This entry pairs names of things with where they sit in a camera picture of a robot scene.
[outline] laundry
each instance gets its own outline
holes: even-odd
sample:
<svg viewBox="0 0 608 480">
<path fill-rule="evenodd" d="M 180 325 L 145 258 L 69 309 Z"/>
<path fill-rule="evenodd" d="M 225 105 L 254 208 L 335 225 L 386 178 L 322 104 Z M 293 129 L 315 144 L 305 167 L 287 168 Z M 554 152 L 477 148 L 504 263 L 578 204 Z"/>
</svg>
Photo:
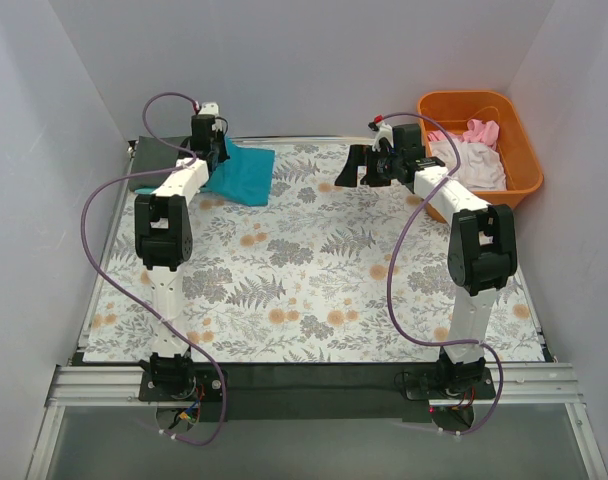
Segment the laundry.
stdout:
<svg viewBox="0 0 608 480">
<path fill-rule="evenodd" d="M 492 148 L 493 150 L 497 147 L 497 137 L 500 134 L 500 126 L 493 120 L 489 122 L 482 122 L 481 120 L 469 120 L 466 124 L 468 131 L 462 135 L 449 132 L 451 138 L 456 138 L 463 142 L 469 143 L 483 143 L 484 145 Z M 429 132 L 429 142 L 439 142 L 446 140 L 446 135 L 440 131 Z"/>
<path fill-rule="evenodd" d="M 469 143 L 458 138 L 453 142 L 462 165 L 454 177 L 469 190 L 506 190 L 506 175 L 500 155 L 484 143 Z M 448 140 L 430 142 L 432 155 L 440 158 L 450 170 L 455 166 L 455 153 Z"/>
</svg>

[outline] floral tablecloth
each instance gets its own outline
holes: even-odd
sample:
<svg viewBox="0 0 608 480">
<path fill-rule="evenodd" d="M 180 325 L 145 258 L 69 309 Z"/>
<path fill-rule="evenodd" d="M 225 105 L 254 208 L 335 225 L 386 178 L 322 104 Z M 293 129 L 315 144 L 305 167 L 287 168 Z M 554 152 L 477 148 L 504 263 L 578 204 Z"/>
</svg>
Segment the floral tablecloth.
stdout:
<svg viewBox="0 0 608 480">
<path fill-rule="evenodd" d="M 419 203 L 404 186 L 333 186 L 347 145 L 269 145 L 276 151 L 267 207 L 214 194 L 189 205 L 193 256 L 183 281 L 189 337 L 222 362 L 409 362 L 437 359 L 408 343 L 385 307 L 393 245 Z M 149 279 L 135 255 L 133 194 L 126 201 L 108 272 L 142 298 Z M 406 331 L 444 340 L 454 285 L 448 227 L 422 213 L 394 271 L 395 309 Z M 102 287 L 85 361 L 147 358 L 154 319 Z M 487 342 L 507 361 L 543 360 L 522 280 L 493 308 Z M 199 355 L 195 360 L 202 360 Z"/>
</svg>

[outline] orange flower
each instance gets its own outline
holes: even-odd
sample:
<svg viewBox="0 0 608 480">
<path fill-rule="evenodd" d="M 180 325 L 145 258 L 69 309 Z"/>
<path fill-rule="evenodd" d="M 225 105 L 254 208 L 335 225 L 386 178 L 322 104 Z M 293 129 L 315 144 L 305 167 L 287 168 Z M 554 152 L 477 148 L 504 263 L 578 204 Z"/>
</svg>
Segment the orange flower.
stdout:
<svg viewBox="0 0 608 480">
<path fill-rule="evenodd" d="M 274 308 L 268 312 L 268 319 L 273 325 L 284 323 L 284 316 L 284 310 L 281 308 Z"/>
<path fill-rule="evenodd" d="M 410 205 L 412 207 L 419 205 L 421 202 L 422 202 L 422 199 L 415 195 L 409 195 L 408 197 L 406 197 L 406 204 Z"/>
<path fill-rule="evenodd" d="M 104 318 L 105 325 L 113 325 L 115 322 L 117 322 L 117 315 L 114 313 L 111 313 Z"/>
<path fill-rule="evenodd" d="M 254 243 L 255 239 L 253 238 L 253 235 L 244 235 L 240 239 L 240 245 L 242 245 L 243 247 L 251 247 Z"/>
<path fill-rule="evenodd" d="M 195 344 L 200 343 L 200 334 L 197 332 L 188 332 L 186 338 Z"/>
<path fill-rule="evenodd" d="M 446 337 L 448 337 L 448 328 L 437 327 L 435 330 L 433 330 L 433 336 L 438 342 L 443 342 L 446 340 Z"/>
<path fill-rule="evenodd" d="M 95 316 L 93 317 L 93 323 L 91 324 L 91 328 L 94 330 L 97 330 L 98 328 L 100 328 L 102 326 L 103 322 L 104 322 L 104 317 L 102 317 L 99 313 L 96 313 Z"/>
<path fill-rule="evenodd" d="M 334 327 L 339 327 L 344 323 L 344 313 L 339 310 L 333 310 L 328 314 L 326 320 Z"/>
<path fill-rule="evenodd" d="M 375 280 L 384 280 L 386 278 L 387 268 L 382 265 L 373 265 L 369 270 L 371 278 Z"/>
<path fill-rule="evenodd" d="M 531 311 L 526 305 L 518 304 L 513 307 L 513 315 L 522 320 L 526 320 L 531 316 Z"/>
<path fill-rule="evenodd" d="M 213 200 L 202 200 L 200 202 L 200 210 L 210 210 L 211 208 L 213 208 Z"/>
</svg>

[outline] floral tabletop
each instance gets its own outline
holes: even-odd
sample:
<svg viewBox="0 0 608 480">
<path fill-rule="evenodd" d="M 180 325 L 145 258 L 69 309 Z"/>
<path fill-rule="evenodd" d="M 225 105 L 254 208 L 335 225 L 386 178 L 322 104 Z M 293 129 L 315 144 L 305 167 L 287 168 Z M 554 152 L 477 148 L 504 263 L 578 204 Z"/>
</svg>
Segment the floral tabletop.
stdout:
<svg viewBox="0 0 608 480">
<path fill-rule="evenodd" d="M 276 152 L 268 206 L 245 207 L 206 193 L 189 205 L 194 248 L 183 290 L 191 340 L 222 362 L 436 360 L 438 349 L 397 334 L 385 306 L 390 253 L 419 198 L 402 185 L 333 186 L 348 145 L 263 148 Z M 150 299 L 135 255 L 134 198 L 126 201 L 108 271 Z M 423 340 L 448 334 L 455 293 L 447 246 L 448 227 L 422 213 L 393 272 L 398 319 Z M 153 322 L 105 283 L 84 360 L 148 358 Z M 506 361 L 543 360 L 519 277 L 499 295 L 487 342 Z"/>
</svg>

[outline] white cloth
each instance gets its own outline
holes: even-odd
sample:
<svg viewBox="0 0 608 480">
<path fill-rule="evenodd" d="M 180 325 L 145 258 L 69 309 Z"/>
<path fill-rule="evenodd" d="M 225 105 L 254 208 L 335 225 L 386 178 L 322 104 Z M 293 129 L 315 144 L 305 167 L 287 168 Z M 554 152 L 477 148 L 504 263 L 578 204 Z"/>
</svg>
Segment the white cloth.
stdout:
<svg viewBox="0 0 608 480">
<path fill-rule="evenodd" d="M 506 175 L 500 155 L 483 143 L 453 142 L 460 153 L 462 166 L 454 177 L 469 190 L 506 190 Z M 455 166 L 455 153 L 448 140 L 430 142 L 432 155 L 450 170 Z"/>
</svg>

